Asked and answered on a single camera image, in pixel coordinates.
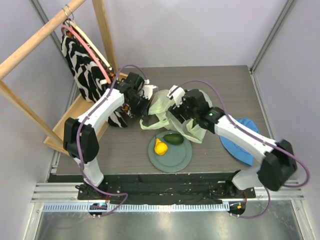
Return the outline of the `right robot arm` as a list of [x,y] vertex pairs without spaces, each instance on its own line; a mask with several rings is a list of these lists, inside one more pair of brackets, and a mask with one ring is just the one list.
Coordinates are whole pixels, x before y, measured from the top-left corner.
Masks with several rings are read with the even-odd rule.
[[230,197],[236,198],[254,187],[276,192],[296,172],[297,163],[288,141],[277,142],[240,124],[221,108],[211,107],[198,89],[184,90],[174,85],[167,96],[174,100],[169,111],[180,123],[195,120],[202,129],[232,141],[260,162],[260,167],[234,173],[225,186]]

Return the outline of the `fake green fruit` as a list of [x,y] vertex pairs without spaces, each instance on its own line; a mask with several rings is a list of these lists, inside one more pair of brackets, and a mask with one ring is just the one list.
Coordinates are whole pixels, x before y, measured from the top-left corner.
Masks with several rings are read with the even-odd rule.
[[194,119],[194,120],[192,121],[192,129],[197,128],[198,126],[199,126],[199,123],[197,122],[196,119]]

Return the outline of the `orange camouflage patterned cloth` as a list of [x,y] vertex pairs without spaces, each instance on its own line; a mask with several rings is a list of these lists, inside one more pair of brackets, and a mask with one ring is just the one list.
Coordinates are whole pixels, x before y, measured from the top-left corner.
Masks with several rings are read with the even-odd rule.
[[128,79],[128,76],[123,78],[120,76],[122,71],[126,68],[133,67],[132,64],[126,64],[121,67],[118,71],[112,70],[111,83],[108,85],[107,98],[113,92],[113,90],[118,90],[124,96],[124,103],[119,107],[120,111],[128,116],[131,114],[131,108],[129,104],[128,92],[133,88],[133,83]]

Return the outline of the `fake yellow pepper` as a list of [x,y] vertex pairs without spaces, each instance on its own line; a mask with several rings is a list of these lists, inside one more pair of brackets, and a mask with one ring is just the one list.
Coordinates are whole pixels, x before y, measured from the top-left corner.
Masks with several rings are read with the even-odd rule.
[[155,139],[154,152],[158,156],[163,156],[168,151],[168,146],[166,143],[161,141],[159,138]]

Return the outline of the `pink clothes hanger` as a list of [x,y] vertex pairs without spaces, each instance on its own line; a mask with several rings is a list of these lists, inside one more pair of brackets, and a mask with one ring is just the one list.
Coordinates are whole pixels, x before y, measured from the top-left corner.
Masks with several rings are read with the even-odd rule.
[[61,52],[79,87],[97,84],[101,90],[112,83],[112,66],[79,27],[63,24],[61,33]]

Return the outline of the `black white patterned garment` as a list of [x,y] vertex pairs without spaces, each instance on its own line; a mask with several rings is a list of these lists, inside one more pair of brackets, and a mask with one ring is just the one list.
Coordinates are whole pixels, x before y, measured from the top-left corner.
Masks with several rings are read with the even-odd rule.
[[75,37],[62,36],[61,52],[66,59],[79,92],[87,102],[95,103],[105,93],[109,84],[88,50],[92,51],[93,56],[97,58],[109,79],[112,80],[113,69],[107,69],[90,46],[84,47]]

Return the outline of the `wooden clothes rack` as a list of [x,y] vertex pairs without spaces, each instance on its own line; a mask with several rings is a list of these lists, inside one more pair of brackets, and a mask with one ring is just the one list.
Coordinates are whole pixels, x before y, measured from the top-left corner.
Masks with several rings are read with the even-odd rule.
[[[42,27],[28,0],[0,3],[0,59],[4,61]],[[61,52],[46,38],[4,79],[46,124],[54,126],[67,104],[73,77]],[[0,98],[0,161],[5,166],[49,163],[45,133],[4,96]]]

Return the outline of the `pale green plastic bag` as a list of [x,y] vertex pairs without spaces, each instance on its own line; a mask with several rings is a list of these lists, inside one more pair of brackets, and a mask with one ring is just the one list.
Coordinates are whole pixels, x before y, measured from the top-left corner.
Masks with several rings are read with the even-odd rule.
[[139,121],[141,129],[157,130],[165,128],[180,133],[191,142],[201,144],[207,131],[201,128],[194,119],[186,120],[183,123],[179,122],[169,112],[169,107],[173,106],[175,102],[167,97],[168,93],[167,89],[155,93],[148,110],[148,121],[142,119]]

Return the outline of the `grey-blue round plate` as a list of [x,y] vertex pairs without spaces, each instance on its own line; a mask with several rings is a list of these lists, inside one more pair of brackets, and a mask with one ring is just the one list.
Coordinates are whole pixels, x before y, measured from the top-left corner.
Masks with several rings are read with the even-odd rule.
[[[174,131],[167,130],[155,135],[149,145],[147,154],[152,165],[158,170],[165,173],[175,173],[185,169],[191,162],[193,149],[191,142],[183,137],[182,144],[174,145],[165,141],[164,136],[167,134],[175,134]],[[154,148],[156,145],[156,139],[159,139],[163,143],[167,144],[168,150],[164,155],[156,154]]]

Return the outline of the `fake dark green avocado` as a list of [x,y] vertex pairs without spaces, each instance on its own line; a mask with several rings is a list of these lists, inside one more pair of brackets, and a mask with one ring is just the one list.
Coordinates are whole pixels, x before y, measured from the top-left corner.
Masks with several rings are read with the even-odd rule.
[[184,142],[184,137],[179,133],[166,134],[163,139],[171,145],[181,145]]

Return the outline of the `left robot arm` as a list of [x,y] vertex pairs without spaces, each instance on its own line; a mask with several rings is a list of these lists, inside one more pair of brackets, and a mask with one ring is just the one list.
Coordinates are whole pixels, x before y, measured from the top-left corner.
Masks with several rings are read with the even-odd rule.
[[89,194],[100,200],[107,192],[105,177],[100,170],[97,155],[97,132],[108,118],[122,107],[128,107],[134,117],[146,119],[157,86],[139,74],[130,72],[123,81],[116,79],[107,85],[100,99],[77,118],[69,117],[64,123],[63,148],[78,164]]

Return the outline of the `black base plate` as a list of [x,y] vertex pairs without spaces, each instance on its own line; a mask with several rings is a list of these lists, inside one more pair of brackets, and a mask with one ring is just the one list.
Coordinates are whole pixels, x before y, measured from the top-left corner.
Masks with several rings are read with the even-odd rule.
[[124,193],[127,205],[206,205],[221,204],[224,199],[254,199],[254,188],[237,190],[233,173],[159,173],[109,174],[102,182],[106,196],[84,182],[81,175],[55,175],[49,183],[75,183],[78,200],[105,200],[119,204]]

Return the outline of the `cream clothes hanger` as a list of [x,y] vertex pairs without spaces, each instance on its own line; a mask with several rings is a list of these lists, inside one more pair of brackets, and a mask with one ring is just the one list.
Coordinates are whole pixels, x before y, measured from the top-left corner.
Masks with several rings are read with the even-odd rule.
[[111,69],[112,66],[109,64],[107,59],[102,55],[102,53],[98,50],[98,48],[92,43],[90,38],[71,20],[66,20],[67,24],[70,26],[84,39],[88,46],[91,47],[93,52],[102,60],[103,64],[107,67],[107,69]]

